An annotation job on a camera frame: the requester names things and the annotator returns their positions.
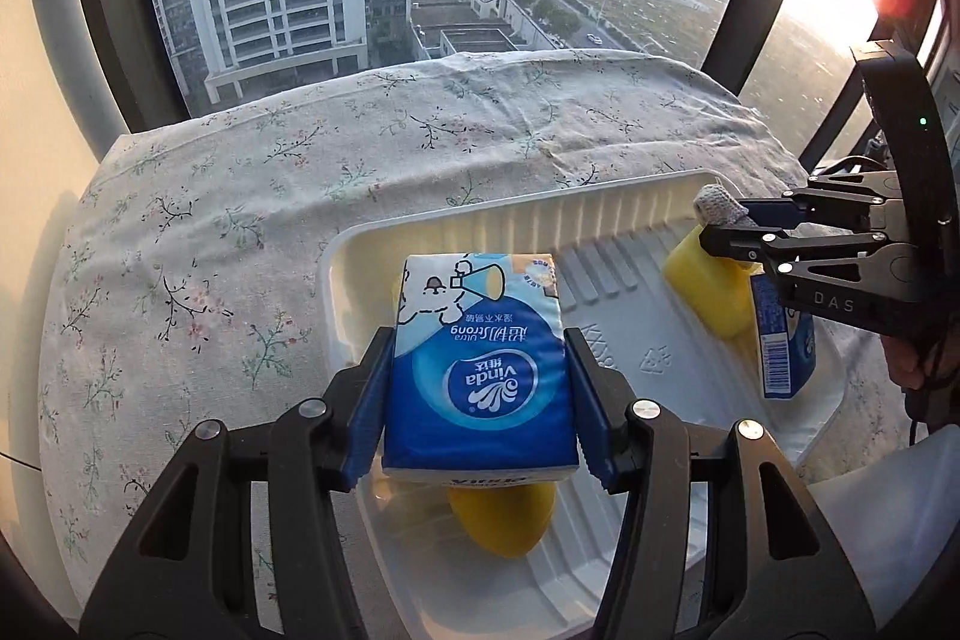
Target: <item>floral tablecloth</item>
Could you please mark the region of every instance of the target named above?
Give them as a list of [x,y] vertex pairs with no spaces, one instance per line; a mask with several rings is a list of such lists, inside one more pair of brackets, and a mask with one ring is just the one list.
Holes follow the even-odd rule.
[[[461,54],[117,140],[64,238],[38,385],[48,506],[80,602],[195,424],[272,420],[322,392],[317,263],[338,232],[697,167],[749,196],[805,177],[707,76],[610,50]],[[853,392],[808,477],[905,439],[877,340],[834,332]],[[257,586],[276,627],[265,491],[254,504]],[[351,496],[337,515],[371,637],[405,636]]]

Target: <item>gray knitted fabric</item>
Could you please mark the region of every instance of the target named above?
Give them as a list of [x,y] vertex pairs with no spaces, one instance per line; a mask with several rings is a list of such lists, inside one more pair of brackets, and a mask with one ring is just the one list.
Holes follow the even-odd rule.
[[693,209],[702,226],[755,226],[747,208],[728,193],[722,185],[704,185],[696,199]]

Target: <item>metal bolt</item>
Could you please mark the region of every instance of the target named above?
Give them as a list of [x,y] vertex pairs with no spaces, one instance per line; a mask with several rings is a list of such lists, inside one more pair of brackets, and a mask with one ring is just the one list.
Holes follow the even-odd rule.
[[319,418],[326,413],[326,402],[323,399],[307,399],[301,402],[298,413],[304,418]]
[[634,415],[647,420],[656,418],[659,415],[659,405],[649,399],[637,399],[634,402]]
[[747,439],[760,439],[763,437],[763,427],[757,423],[757,421],[752,421],[750,418],[740,421],[736,425],[736,431],[740,432],[741,437],[746,437]]
[[194,434],[198,439],[213,439],[217,437],[217,434],[222,432],[223,427],[220,425],[220,421],[200,421],[197,424],[197,428],[193,429]]

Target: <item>cartoon megaphone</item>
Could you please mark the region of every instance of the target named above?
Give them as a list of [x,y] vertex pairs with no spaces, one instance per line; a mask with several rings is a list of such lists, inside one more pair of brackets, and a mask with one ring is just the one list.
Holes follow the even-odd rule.
[[485,299],[497,301],[503,296],[506,287],[506,279],[503,275],[503,269],[491,263],[489,266],[481,266],[464,275],[458,275],[450,278],[450,287],[462,287],[470,293],[476,293],[477,296],[483,296]]

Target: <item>white plastic tray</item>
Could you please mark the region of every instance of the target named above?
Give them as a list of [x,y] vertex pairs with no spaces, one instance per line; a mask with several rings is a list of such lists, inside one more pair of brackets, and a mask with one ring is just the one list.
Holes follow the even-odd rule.
[[[693,228],[705,170],[640,177],[355,226],[320,260],[326,355],[333,372],[359,362],[378,326],[395,321],[395,284],[411,253],[551,252],[563,323],[638,396],[686,421],[764,423],[797,463],[833,418],[846,379],[817,324],[817,369],[788,402],[766,402],[755,367],[714,338],[659,272]],[[443,488],[384,477],[379,456],[357,498],[381,572],[414,640],[550,640],[588,627],[607,583],[624,497],[581,467],[558,486],[550,528],[522,560],[487,554],[453,516]],[[706,547],[706,492],[694,487],[688,566]]]

